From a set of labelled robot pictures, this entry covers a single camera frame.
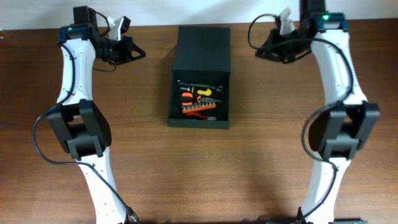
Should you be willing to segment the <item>small red cutting pliers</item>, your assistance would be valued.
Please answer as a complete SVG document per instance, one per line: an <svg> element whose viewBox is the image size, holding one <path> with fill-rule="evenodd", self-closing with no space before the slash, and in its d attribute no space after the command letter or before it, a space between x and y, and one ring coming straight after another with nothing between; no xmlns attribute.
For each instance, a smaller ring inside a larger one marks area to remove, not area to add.
<svg viewBox="0 0 398 224"><path fill-rule="evenodd" d="M208 120L208 121L216 121L217 118L214 116L205 116L197 112L190 112L186 114L187 118L190 119L200 119L200 120Z"/></svg>

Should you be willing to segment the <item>yellow black screwdriver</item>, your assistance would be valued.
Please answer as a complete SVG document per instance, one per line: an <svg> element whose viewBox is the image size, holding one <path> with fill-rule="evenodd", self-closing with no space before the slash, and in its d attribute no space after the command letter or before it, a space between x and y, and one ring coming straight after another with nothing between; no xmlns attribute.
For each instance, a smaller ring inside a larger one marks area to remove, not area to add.
<svg viewBox="0 0 398 224"><path fill-rule="evenodd" d="M181 86L180 89L196 95L210 96L212 94L211 89L197 86Z"/></svg>

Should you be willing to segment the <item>black box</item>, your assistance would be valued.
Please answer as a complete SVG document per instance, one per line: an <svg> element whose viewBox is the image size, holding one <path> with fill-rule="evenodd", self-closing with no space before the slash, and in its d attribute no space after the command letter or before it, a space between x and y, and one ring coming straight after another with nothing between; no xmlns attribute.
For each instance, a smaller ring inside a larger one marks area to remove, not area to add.
<svg viewBox="0 0 398 224"><path fill-rule="evenodd" d="M230 29L225 27L181 26L178 28L172 67L170 127L229 129L230 34ZM186 92L180 89L185 85L178 84L178 80L223 87L223 91L211 89L212 94L206 96L221 100L216 103L216 108L197 111L205 116L216 117L216 121L190 119L182 113L182 106L173 103L175 95Z"/></svg>

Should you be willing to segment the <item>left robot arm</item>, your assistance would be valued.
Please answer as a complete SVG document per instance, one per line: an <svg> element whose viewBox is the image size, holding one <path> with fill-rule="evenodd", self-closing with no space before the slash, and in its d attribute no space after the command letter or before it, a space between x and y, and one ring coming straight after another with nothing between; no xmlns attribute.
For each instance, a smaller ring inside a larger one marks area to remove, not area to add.
<svg viewBox="0 0 398 224"><path fill-rule="evenodd" d="M97 223L139 223L134 210L116 189L110 163L111 129L92 95L95 59L114 67L146 56L132 37L126 36L130 19L107 17L98 29L99 12L88 6L73 8L73 23L63 26L57 44L63 54L62 87L56 105L44 117L62 149L72 157L86 180Z"/></svg>

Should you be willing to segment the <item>orange bit holder strip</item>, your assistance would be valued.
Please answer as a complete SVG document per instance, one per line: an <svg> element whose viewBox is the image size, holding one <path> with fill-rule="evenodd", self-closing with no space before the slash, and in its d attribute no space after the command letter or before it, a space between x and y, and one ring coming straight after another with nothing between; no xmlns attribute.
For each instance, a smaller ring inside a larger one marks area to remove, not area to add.
<svg viewBox="0 0 398 224"><path fill-rule="evenodd" d="M193 104L182 106L181 110L183 114L197 112L197 111L204 111L216 108L216 104Z"/></svg>

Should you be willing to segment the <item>silver blue wrench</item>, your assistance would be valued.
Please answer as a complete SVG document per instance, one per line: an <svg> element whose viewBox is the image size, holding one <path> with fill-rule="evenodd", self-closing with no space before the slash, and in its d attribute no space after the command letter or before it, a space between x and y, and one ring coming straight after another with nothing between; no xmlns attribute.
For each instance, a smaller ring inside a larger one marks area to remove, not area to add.
<svg viewBox="0 0 398 224"><path fill-rule="evenodd" d="M202 87L202 88L210 88L214 89L216 91L223 91L222 86L215 86L215 85L206 85L206 84L199 84L199 83L190 83L190 82L185 82L183 80L178 80L178 84L180 85L185 85L185 86L195 86L195 87Z"/></svg>

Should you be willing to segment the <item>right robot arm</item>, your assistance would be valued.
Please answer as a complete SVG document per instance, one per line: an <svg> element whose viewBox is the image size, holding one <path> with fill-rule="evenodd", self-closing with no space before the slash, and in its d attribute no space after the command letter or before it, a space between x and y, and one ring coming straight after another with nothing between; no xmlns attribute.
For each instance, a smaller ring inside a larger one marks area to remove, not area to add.
<svg viewBox="0 0 398 224"><path fill-rule="evenodd" d="M293 223L336 223L335 202L346 169L361 150L381 114L356 78L345 15L329 12L325 1L300 1L299 26L289 9L275 15L275 28L255 56L283 64L314 54L325 104L305 121L301 142L314 161L307 196Z"/></svg>

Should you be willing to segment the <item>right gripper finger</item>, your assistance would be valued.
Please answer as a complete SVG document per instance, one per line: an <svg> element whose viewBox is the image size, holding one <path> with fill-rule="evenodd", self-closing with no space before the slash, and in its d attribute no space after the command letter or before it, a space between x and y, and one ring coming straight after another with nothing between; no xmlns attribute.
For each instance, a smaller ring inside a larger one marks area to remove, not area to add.
<svg viewBox="0 0 398 224"><path fill-rule="evenodd" d="M271 34L263 43L260 50L256 50L255 56L263 59L275 59L273 48L274 35Z"/></svg>
<svg viewBox="0 0 398 224"><path fill-rule="evenodd" d="M284 59L284 60L282 61L282 63L283 63L283 64L294 63L294 62L296 62L296 61L298 61L298 60L301 60L301 59L305 58L306 56L310 55L311 53L312 53L312 51L311 51L311 50L308 50L308 51L306 51L306 52L304 52L304 53L302 53L302 54L300 54L300 55L292 55L292 56L289 56L289 57L287 57L286 59Z"/></svg>

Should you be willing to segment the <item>orange black needle-nose pliers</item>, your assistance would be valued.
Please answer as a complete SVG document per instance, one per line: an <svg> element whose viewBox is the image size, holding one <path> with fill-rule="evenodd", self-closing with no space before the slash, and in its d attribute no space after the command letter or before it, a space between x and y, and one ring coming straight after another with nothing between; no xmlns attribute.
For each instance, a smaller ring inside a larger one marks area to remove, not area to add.
<svg viewBox="0 0 398 224"><path fill-rule="evenodd" d="M192 106L192 105L215 105L221 100L210 97L196 95L189 92L183 92L174 96L173 103L177 106Z"/></svg>

